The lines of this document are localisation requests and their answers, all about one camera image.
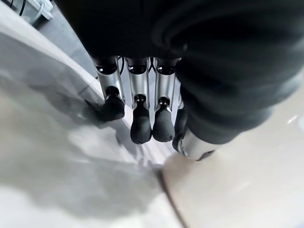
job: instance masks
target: cable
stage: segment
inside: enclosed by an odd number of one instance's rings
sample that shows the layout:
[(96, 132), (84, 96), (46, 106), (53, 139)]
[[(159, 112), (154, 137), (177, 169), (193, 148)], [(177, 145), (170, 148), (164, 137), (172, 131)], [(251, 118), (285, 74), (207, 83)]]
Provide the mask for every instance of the cable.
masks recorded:
[(27, 3), (27, 0), (23, 0), (22, 7), (21, 7), (21, 10), (20, 10), (19, 16), (22, 16), (26, 3)]
[(124, 71), (124, 57), (122, 57), (122, 56), (120, 56), (119, 58), (118, 58), (118, 60), (119, 59), (122, 59), (122, 68), (120, 69), (120, 75), (123, 73), (123, 71)]
[(149, 67), (149, 72), (151, 71), (152, 68), (153, 68), (153, 71), (156, 72), (155, 66), (153, 64), (153, 57), (150, 57), (150, 63), (151, 63), (151, 65)]

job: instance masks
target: black sleeve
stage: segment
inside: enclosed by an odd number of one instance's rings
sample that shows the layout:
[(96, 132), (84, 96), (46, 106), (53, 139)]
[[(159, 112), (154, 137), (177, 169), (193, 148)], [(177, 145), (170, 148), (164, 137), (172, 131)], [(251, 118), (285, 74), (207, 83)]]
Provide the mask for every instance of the black sleeve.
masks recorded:
[(154, 44), (182, 57), (176, 74), (197, 137), (227, 143), (297, 89), (303, 21), (302, 0), (183, 1), (155, 20)]
[(303, 0), (58, 0), (90, 55), (182, 57), (187, 126), (226, 143), (299, 86)]

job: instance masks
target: black fingertip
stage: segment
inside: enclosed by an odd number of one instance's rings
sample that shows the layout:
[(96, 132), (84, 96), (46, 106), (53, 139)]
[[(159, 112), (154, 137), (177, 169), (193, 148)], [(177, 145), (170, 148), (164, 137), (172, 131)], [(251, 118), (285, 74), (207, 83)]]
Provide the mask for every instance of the black fingertip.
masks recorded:
[(173, 148), (178, 151), (178, 142), (185, 135), (187, 122), (187, 112), (185, 107), (177, 110), (176, 120), (174, 124), (175, 136), (172, 141)]
[(169, 142), (174, 138), (174, 127), (171, 121), (171, 112), (162, 106), (155, 113), (153, 137), (159, 142)]
[(130, 136), (136, 144), (146, 143), (152, 137), (149, 111), (142, 104), (138, 104), (133, 111), (133, 123)]
[(104, 122), (121, 119), (124, 117), (124, 103), (119, 97), (111, 96), (100, 108), (99, 113)]

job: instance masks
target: robotic hand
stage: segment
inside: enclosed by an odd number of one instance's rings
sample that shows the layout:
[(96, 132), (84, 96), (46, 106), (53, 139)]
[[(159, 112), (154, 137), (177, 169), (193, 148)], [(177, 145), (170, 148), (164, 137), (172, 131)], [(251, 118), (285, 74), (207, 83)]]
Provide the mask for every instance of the robotic hand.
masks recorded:
[[(173, 139), (200, 160), (259, 126), (299, 86), (302, 0), (61, 0), (60, 9), (95, 60), (108, 120), (124, 115), (115, 56), (128, 64), (131, 138)], [(155, 124), (149, 122), (147, 58), (157, 59)], [(176, 77), (181, 99), (169, 121)]]

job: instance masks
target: gray surface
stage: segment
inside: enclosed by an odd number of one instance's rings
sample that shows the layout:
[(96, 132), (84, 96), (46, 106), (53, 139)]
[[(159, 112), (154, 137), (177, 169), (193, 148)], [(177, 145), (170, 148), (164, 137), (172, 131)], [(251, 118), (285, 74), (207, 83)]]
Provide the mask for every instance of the gray surface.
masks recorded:
[(98, 82), (1, 2), (0, 43), (0, 227), (180, 228), (131, 110), (101, 123)]

